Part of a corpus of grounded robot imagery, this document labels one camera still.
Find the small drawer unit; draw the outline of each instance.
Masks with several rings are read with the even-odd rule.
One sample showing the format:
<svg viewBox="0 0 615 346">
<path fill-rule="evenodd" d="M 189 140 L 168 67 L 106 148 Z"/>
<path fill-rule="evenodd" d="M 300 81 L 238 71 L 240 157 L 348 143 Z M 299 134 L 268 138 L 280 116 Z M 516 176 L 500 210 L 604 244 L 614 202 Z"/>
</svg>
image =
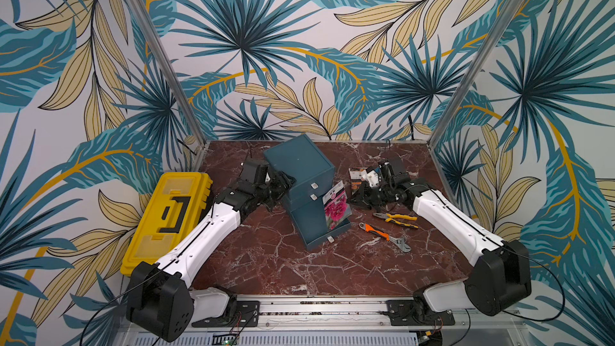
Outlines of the small drawer unit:
<svg viewBox="0 0 615 346">
<path fill-rule="evenodd" d="M 329 236 L 332 238 L 347 232 L 350 228 L 350 221 L 344 222 L 333 230 L 329 231 L 325 220 L 324 206 L 322 198 L 304 204 L 302 207 L 288 213 L 297 228 L 303 244 L 308 251 L 315 250 L 320 244 L 325 243 Z"/>
<path fill-rule="evenodd" d="M 333 185 L 335 166 L 305 134 L 266 150 L 264 155 L 274 169 L 296 179 L 281 200 L 287 211 L 320 199 Z"/>
<path fill-rule="evenodd" d="M 327 227 L 322 196 L 333 186 L 335 167 L 307 135 L 299 135 L 266 150 L 264 154 L 274 169 L 296 179 L 282 198 L 282 206 L 308 251 L 350 228 L 348 219 L 333 230 Z"/>
</svg>

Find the pliers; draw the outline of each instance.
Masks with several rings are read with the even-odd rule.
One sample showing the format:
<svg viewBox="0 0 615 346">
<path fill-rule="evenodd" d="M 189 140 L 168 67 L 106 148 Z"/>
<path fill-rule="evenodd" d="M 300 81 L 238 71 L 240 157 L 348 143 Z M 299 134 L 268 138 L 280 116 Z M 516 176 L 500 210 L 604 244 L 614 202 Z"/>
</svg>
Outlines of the pliers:
<svg viewBox="0 0 615 346">
<path fill-rule="evenodd" d="M 393 238 L 391 235 L 387 234 L 387 233 L 383 233 L 381 231 L 376 230 L 375 228 L 373 228 L 372 226 L 368 225 L 367 223 L 359 223 L 358 226 L 365 230 L 365 232 L 372 232 L 378 236 L 383 237 L 384 239 L 386 239 L 389 242 L 393 242 L 395 243 L 395 245 L 397 247 L 399 247 L 399 250 L 401 250 L 402 252 L 409 252 L 410 250 L 412 250 L 410 248 L 409 245 L 406 244 L 406 240 L 404 238 Z"/>
<path fill-rule="evenodd" d="M 376 218 L 384 219 L 385 222 L 393 222 L 393 223 L 398 224 L 400 226 L 419 228 L 418 226 L 411 225 L 409 223 L 400 222 L 399 220 L 397 220 L 397 219 L 416 220 L 416 217 L 412 217 L 412 216 L 409 216 L 409 215 L 403 215 L 403 214 L 382 214 L 380 212 L 375 212 L 373 214 L 373 216 L 376 217 Z"/>
</svg>

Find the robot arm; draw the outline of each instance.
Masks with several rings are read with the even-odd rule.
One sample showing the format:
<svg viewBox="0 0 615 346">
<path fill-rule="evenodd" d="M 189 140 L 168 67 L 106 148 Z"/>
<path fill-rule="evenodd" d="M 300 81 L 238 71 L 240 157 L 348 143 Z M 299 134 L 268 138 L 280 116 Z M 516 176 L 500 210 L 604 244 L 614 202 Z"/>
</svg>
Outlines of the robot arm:
<svg viewBox="0 0 615 346">
<path fill-rule="evenodd" d="M 473 308 L 493 316 L 531 294 L 526 247 L 517 240 L 506 242 L 481 227 L 425 179 L 410 179 L 400 158 L 368 169 L 349 202 L 376 210 L 387 203 L 403 203 L 440 230 L 473 266 L 466 279 L 435 284 L 415 293 L 415 301 L 423 303 L 415 318 Z"/>
<path fill-rule="evenodd" d="M 188 291 L 196 274 L 218 245 L 264 204 L 270 211 L 294 183 L 261 160 L 242 163 L 239 179 L 225 188 L 194 230 L 155 264 L 137 265 L 130 275 L 126 318 L 173 342 L 193 321 L 218 317 L 229 296 L 210 288 Z"/>
</svg>

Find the adjustable wrench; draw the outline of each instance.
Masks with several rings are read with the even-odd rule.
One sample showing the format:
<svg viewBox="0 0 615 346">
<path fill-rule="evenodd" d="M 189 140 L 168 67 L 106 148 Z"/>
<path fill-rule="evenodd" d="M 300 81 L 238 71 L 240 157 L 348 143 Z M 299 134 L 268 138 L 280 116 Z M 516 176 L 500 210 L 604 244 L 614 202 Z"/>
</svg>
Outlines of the adjustable wrench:
<svg viewBox="0 0 615 346">
<path fill-rule="evenodd" d="M 410 250 L 412 250 L 410 248 L 409 245 L 406 244 L 406 240 L 404 238 L 393 238 L 391 235 L 387 234 L 387 233 L 383 233 L 381 231 L 376 230 L 375 228 L 373 228 L 372 226 L 366 224 L 366 223 L 359 223 L 358 226 L 365 230 L 366 232 L 372 232 L 378 236 L 383 237 L 384 239 L 386 239 L 389 242 L 393 242 L 395 243 L 395 245 L 397 247 L 399 247 L 399 250 L 401 250 L 402 252 L 409 252 Z"/>
</svg>

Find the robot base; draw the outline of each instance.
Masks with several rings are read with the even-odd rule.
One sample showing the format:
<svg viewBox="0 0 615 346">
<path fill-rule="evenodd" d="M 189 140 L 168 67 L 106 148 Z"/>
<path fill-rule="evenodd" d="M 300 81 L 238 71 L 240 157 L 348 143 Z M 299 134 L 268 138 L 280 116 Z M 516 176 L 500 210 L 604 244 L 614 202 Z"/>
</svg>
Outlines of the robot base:
<svg viewBox="0 0 615 346">
<path fill-rule="evenodd" d="M 259 301 L 236 301 L 236 308 L 234 313 L 230 315 L 228 310 L 225 311 L 219 317 L 206 318 L 198 322 L 193 322 L 192 327 L 234 327 L 237 325 L 242 327 L 257 327 L 258 326 L 258 310 L 261 303 Z M 237 324 L 239 315 L 241 314 L 241 320 L 247 321 Z"/>
<path fill-rule="evenodd" d="M 386 301 L 387 312 L 391 326 L 452 326 L 455 318 L 447 311 L 432 311 L 425 298 L 423 289 L 413 294 L 413 300 Z"/>
</svg>

